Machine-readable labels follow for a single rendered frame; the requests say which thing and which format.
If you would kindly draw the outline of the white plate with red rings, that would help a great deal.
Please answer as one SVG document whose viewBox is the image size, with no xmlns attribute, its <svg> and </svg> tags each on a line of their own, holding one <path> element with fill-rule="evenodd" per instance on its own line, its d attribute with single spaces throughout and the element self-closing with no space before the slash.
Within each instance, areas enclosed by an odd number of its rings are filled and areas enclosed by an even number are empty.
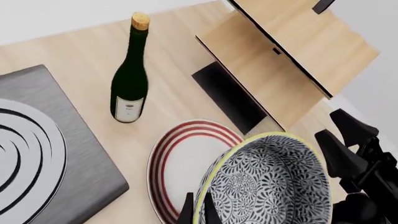
<svg viewBox="0 0 398 224">
<path fill-rule="evenodd" d="M 242 141 L 227 126 L 205 119 L 183 121 L 157 140 L 147 164 L 147 189 L 161 224 L 176 224 L 186 194 L 196 193 L 211 164 Z"/>
</svg>

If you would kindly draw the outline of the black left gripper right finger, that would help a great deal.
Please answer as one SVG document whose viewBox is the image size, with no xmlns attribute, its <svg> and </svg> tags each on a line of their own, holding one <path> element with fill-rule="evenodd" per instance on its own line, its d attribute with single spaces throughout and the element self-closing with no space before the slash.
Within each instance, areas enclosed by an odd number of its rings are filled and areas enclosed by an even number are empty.
<svg viewBox="0 0 398 224">
<path fill-rule="evenodd" d="M 205 223 L 206 224 L 222 224 L 220 217 L 218 216 L 217 210 L 213 203 L 213 198 L 211 194 L 205 195 Z"/>
</svg>

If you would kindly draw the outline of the pale wooden shelf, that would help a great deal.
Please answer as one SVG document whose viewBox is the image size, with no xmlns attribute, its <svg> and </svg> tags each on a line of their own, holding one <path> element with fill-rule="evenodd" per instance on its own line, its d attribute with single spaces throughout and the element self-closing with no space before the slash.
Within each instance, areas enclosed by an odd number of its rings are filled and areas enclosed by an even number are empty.
<svg viewBox="0 0 398 224">
<path fill-rule="evenodd" d="M 319 0 L 227 0 L 233 11 L 197 41 L 289 130 L 319 101 L 333 98 L 379 51 Z"/>
</svg>

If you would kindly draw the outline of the small black block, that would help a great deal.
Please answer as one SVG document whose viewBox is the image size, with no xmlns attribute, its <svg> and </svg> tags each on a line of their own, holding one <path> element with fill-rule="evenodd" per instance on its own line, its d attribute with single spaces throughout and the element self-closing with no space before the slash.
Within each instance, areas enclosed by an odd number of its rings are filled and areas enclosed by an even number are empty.
<svg viewBox="0 0 398 224">
<path fill-rule="evenodd" d="M 327 10 L 330 5 L 333 4 L 335 0 L 319 0 L 316 5 L 312 7 L 312 10 L 316 12 L 317 14 L 323 13 L 325 10 Z"/>
</svg>

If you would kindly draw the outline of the dark green wine bottle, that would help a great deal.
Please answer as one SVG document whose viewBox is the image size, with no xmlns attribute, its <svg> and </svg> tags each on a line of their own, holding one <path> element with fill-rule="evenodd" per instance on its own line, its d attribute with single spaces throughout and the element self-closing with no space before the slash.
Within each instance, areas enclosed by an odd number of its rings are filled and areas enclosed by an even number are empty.
<svg viewBox="0 0 398 224">
<path fill-rule="evenodd" d="M 150 18 L 143 12 L 134 12 L 127 54 L 111 82 L 110 112 L 120 123 L 133 123 L 142 114 L 149 91 L 144 68 L 144 52 L 149 34 Z"/>
</svg>

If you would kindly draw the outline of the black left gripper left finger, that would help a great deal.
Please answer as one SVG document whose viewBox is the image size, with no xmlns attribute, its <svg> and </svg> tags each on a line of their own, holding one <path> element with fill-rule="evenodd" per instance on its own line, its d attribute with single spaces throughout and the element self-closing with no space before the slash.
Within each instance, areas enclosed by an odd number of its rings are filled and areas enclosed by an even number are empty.
<svg viewBox="0 0 398 224">
<path fill-rule="evenodd" d="M 193 221 L 193 192 L 188 192 L 178 217 L 178 224 L 192 224 Z"/>
</svg>

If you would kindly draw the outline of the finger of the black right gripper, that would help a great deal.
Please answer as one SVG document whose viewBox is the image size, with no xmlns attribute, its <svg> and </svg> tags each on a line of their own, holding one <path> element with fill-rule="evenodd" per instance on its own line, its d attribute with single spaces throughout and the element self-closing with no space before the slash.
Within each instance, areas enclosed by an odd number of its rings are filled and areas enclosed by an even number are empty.
<svg viewBox="0 0 398 224">
<path fill-rule="evenodd" d="M 346 147 L 364 144 L 379 134 L 377 128 L 362 123 L 343 109 L 331 112 L 330 118 L 340 131 Z"/>
<path fill-rule="evenodd" d="M 332 178 L 354 179 L 364 173 L 364 159 L 350 151 L 329 130 L 315 134 Z"/>
</svg>

